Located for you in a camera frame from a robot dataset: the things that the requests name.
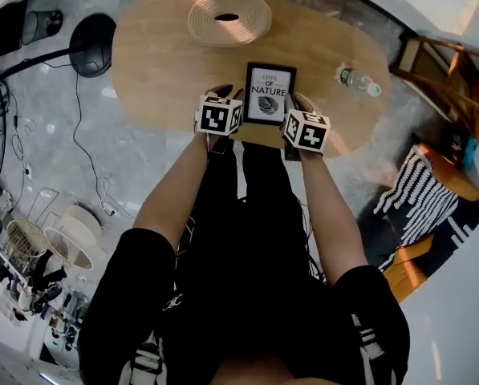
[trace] water bottle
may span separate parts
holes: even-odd
[[[378,97],[382,92],[369,75],[353,67],[341,66],[337,70],[337,80],[352,90],[368,93],[372,97]]]

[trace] picture frame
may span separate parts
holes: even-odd
[[[248,63],[243,121],[281,125],[286,94],[293,94],[296,69],[268,63]]]

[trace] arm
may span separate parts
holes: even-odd
[[[197,133],[147,197],[133,227],[159,233],[177,250],[206,168],[207,139]]]
[[[367,265],[359,227],[321,155],[300,150],[300,156],[319,259],[334,285],[348,270]]]

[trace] wooden table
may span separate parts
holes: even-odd
[[[188,13],[198,0],[137,0],[121,17],[113,42],[111,79],[132,122],[193,130],[200,95],[211,87],[246,83],[248,62],[298,69],[295,90],[310,97],[331,121],[325,156],[352,152],[371,136],[390,93],[388,65],[362,31],[285,0],[265,0],[273,13],[266,36],[239,48],[205,47],[189,34]],[[341,64],[368,73],[377,98],[348,90],[335,79]],[[283,147],[277,127],[243,124],[238,140]]]

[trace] gray floor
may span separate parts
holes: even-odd
[[[134,0],[30,0],[29,10],[59,9],[64,14],[62,30],[54,37],[32,43],[19,51],[0,58],[0,69],[24,59],[67,47],[71,32],[84,17],[95,12],[110,14],[116,21],[122,10]],[[364,30],[383,48],[391,62],[395,57],[402,28],[385,15],[359,0],[291,0],[339,18]],[[67,58],[54,65],[66,64]],[[108,217],[99,207],[95,193],[95,177],[87,156],[78,149],[72,133],[79,119],[75,97],[75,72],[71,67],[51,69],[46,65],[32,67],[9,78],[10,89],[18,101],[19,132],[23,150],[30,161],[31,180],[25,188],[17,210],[27,214],[39,190],[52,188],[61,193],[65,203],[77,201],[92,209],[104,226],[104,235],[90,255],[95,268],[86,273],[70,270],[71,283],[86,294],[92,294],[105,265],[116,247],[120,233],[132,220],[121,212]],[[83,121],[77,139],[91,153],[99,180],[109,180],[108,193],[127,211],[136,213],[157,181],[171,166],[191,138],[190,133],[152,130],[135,127],[124,118],[109,75],[96,79],[79,79],[79,97]],[[34,128],[34,132],[25,126]],[[391,185],[401,157],[409,148],[410,133],[424,138],[438,137],[440,117],[413,91],[392,78],[392,95],[386,115],[380,119],[371,141],[349,156],[327,161],[331,174],[355,215],[358,215],[381,185]],[[8,119],[12,133],[12,119]],[[22,187],[21,165],[7,137],[2,183],[13,196]],[[237,145],[241,171],[242,148]],[[294,192],[305,202],[302,174],[298,164],[287,165]],[[244,178],[240,179],[239,196],[245,194]]]

